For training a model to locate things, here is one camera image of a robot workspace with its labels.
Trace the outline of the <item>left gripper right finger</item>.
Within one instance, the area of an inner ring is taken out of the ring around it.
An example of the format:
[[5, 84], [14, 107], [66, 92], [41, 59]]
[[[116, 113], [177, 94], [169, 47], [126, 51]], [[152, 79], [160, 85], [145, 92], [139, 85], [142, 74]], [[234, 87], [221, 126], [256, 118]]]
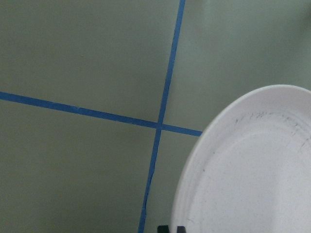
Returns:
[[185, 226], [177, 226], [176, 233], [186, 233]]

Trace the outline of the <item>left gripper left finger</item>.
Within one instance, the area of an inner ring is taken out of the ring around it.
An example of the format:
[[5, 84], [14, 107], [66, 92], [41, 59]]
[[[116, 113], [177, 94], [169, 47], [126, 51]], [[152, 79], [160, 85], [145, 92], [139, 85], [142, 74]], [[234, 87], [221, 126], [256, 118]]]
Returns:
[[169, 226], [168, 225], [159, 225], [157, 227], [157, 233], [169, 233]]

